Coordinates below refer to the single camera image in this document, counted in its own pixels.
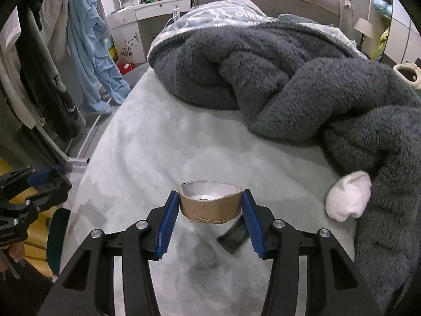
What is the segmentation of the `person's left hand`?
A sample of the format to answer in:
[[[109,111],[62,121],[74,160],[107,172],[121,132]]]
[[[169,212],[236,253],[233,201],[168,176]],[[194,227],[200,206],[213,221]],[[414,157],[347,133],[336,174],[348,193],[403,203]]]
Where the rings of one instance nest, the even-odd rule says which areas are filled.
[[[1,246],[1,250],[5,250],[16,263],[23,260],[25,256],[24,242],[15,243],[13,245]],[[7,260],[1,258],[0,271],[3,273],[7,270]]]

